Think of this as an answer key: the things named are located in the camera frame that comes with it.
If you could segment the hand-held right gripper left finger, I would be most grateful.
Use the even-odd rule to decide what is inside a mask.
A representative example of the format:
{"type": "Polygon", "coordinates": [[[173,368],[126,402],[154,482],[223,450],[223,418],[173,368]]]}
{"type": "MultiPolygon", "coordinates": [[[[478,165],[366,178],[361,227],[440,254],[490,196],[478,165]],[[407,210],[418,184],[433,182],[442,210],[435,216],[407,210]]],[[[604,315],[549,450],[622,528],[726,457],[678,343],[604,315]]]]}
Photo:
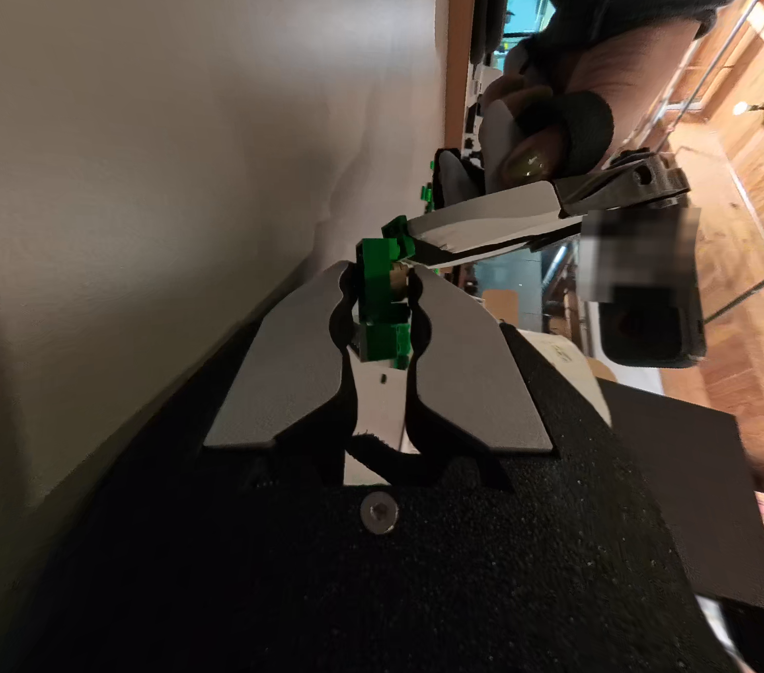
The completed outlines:
{"type": "Polygon", "coordinates": [[[265,316],[205,436],[214,450],[340,449],[358,397],[349,346],[355,265],[342,260],[265,316]]]}

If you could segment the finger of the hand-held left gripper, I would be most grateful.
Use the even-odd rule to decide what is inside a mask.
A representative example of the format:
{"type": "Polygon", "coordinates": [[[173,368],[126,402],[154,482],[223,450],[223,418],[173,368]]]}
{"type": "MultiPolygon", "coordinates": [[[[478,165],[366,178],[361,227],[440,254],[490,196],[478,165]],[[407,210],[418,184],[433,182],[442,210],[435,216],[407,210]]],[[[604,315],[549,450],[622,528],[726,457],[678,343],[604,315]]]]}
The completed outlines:
{"type": "Polygon", "coordinates": [[[580,233],[580,231],[553,231],[544,235],[507,240],[498,244],[461,251],[435,248],[427,244],[426,267],[428,269],[443,269],[503,256],[518,250],[527,250],[532,254],[537,254],[547,248],[557,248],[571,239],[576,239],[580,233]]]}
{"type": "Polygon", "coordinates": [[[459,202],[409,220],[409,235],[450,254],[505,244],[578,225],[564,216],[554,185],[538,181],[459,202]]]}

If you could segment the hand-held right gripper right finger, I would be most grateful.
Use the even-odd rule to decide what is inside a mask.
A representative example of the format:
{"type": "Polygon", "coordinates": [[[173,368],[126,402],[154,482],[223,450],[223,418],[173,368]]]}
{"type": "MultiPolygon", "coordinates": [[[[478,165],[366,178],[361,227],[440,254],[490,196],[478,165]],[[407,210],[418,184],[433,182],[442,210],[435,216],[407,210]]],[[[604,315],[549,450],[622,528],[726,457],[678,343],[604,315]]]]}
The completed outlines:
{"type": "Polygon", "coordinates": [[[406,432],[433,455],[548,455],[553,443],[500,324],[433,271],[409,273],[406,432]]]}

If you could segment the grey and green brick plate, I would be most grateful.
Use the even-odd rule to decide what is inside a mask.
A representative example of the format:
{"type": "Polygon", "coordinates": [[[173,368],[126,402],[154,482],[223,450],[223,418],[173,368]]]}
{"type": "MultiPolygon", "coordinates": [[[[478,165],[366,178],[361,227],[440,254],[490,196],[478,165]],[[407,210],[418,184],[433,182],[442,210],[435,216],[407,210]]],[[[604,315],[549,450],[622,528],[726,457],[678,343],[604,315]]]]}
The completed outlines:
{"type": "Polygon", "coordinates": [[[415,240],[409,233],[406,215],[398,215],[381,229],[388,243],[390,259],[403,261],[415,257],[415,240]]]}

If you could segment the green toy brick stack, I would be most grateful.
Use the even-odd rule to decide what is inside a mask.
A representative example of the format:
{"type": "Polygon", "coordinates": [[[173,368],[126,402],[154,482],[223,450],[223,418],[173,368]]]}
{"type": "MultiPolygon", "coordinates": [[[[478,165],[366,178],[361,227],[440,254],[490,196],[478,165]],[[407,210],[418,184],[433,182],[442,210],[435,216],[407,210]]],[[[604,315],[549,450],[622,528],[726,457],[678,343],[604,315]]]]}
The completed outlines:
{"type": "Polygon", "coordinates": [[[355,350],[365,363],[406,371],[412,353],[409,267],[394,238],[368,238],[356,246],[355,350]]]}

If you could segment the person's left hand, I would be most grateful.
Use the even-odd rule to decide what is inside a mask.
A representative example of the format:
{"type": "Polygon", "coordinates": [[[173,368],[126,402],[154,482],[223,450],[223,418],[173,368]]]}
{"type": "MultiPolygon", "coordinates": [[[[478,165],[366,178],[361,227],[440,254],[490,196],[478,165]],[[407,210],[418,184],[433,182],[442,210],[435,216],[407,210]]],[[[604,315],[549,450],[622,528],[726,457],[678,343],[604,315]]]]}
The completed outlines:
{"type": "MultiPolygon", "coordinates": [[[[698,33],[696,20],[674,18],[631,29],[593,47],[574,49],[532,61],[523,47],[511,51],[501,78],[483,101],[502,101],[513,119],[538,101],[591,92],[611,111],[614,129],[608,147],[589,171],[600,170],[624,143],[674,74],[698,33]]],[[[505,190],[563,176],[570,151],[561,124],[549,124],[521,139],[491,172],[492,187],[505,190]]]]}

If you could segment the black panel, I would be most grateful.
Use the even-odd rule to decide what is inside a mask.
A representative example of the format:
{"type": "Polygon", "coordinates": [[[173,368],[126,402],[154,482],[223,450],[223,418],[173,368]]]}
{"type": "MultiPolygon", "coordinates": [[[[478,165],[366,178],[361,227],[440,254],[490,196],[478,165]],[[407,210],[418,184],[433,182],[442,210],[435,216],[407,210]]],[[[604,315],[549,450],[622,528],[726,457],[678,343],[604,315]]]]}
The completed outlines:
{"type": "Polygon", "coordinates": [[[763,606],[763,528],[737,423],[726,413],[600,380],[694,592],[763,606]]]}

